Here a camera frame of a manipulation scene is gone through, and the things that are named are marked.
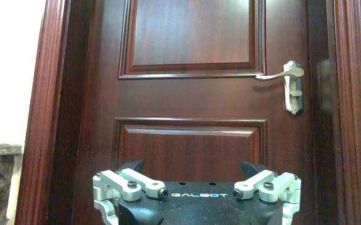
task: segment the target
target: galbot logo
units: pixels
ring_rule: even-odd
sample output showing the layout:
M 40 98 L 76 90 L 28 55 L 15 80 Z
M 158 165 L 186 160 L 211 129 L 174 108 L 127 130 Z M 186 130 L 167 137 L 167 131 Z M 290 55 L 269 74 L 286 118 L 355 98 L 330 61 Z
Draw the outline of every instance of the galbot logo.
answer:
M 194 193 L 172 193 L 172 197 L 191 197 L 191 198 L 219 198 L 219 197 L 226 197 L 228 194 L 216 194 L 216 193 L 200 193 L 200 194 L 194 194 Z

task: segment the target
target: raised door panel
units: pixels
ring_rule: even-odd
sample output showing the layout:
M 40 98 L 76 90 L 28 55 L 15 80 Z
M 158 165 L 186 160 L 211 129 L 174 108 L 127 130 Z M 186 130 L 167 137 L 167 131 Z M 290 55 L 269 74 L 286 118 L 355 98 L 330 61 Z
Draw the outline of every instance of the raised door panel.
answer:
M 263 120 L 132 118 L 116 123 L 117 166 L 143 159 L 144 174 L 155 179 L 244 180 L 240 161 L 266 160 Z
M 129 0 L 119 77 L 259 73 L 262 10 L 254 0 Z

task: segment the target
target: lever handle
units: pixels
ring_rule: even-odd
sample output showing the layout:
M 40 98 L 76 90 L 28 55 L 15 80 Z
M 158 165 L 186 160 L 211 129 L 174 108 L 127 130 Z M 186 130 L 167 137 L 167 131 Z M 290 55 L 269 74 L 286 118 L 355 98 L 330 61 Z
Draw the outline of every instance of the lever handle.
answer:
M 295 62 L 290 61 L 283 65 L 283 71 L 275 75 L 266 76 L 259 74 L 255 76 L 255 79 L 261 81 L 269 81 L 283 77 L 285 79 L 285 109 L 293 115 L 297 115 L 303 108 L 302 103 L 302 76 L 303 68 Z
M 255 76 L 255 79 L 262 80 L 262 81 L 269 81 L 279 77 L 290 76 L 291 79 L 297 79 L 303 76 L 303 69 L 302 66 L 295 62 L 290 61 L 285 66 L 285 71 L 275 74 L 275 75 L 263 75 L 259 74 Z

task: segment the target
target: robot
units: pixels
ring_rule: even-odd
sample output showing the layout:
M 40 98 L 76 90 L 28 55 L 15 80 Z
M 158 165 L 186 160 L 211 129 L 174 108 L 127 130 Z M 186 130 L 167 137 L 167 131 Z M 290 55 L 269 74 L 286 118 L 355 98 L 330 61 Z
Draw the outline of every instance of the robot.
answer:
M 163 182 L 142 170 L 136 161 L 92 178 L 105 225 L 290 225 L 299 211 L 301 179 L 262 165 L 242 162 L 248 179 L 235 183 Z

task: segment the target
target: wooden door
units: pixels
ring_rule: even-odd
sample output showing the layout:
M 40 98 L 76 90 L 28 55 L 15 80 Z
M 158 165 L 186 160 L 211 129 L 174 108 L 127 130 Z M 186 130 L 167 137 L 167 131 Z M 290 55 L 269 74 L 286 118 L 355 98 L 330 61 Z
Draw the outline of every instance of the wooden door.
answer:
M 283 79 L 305 69 L 303 113 Z M 295 224 L 314 224 L 307 39 L 301 0 L 97 0 L 88 42 L 73 224 L 99 223 L 92 175 L 144 159 L 160 180 L 244 180 L 240 161 L 302 179 Z

